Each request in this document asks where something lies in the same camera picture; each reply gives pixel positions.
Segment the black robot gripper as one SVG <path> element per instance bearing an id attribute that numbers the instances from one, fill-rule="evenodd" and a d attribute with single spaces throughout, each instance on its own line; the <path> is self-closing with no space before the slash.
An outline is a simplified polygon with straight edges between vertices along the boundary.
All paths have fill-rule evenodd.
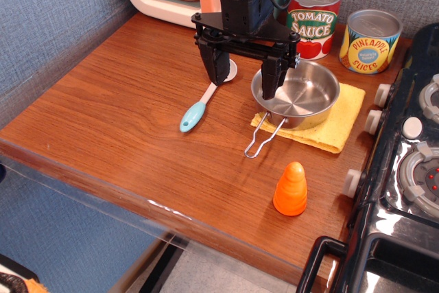
<path id="1" fill-rule="evenodd" d="M 274 11 L 284 11 L 291 0 L 220 0 L 218 12 L 195 13 L 195 43 L 208 77 L 215 86 L 230 72 L 230 55 L 262 62 L 263 99 L 274 98 L 287 69 L 298 62 L 299 36 L 279 23 Z"/>

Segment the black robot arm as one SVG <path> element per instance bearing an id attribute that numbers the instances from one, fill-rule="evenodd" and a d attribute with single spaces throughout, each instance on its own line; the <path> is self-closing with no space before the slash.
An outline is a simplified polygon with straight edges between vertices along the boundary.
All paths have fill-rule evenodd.
<path id="1" fill-rule="evenodd" d="M 274 98 L 288 69 L 298 63 L 296 46 L 300 35 L 279 23 L 275 9 L 286 10 L 291 0 L 220 0 L 220 12 L 196 13 L 195 43 L 209 79 L 224 83 L 230 71 L 230 55 L 260 60 L 262 95 Z"/>

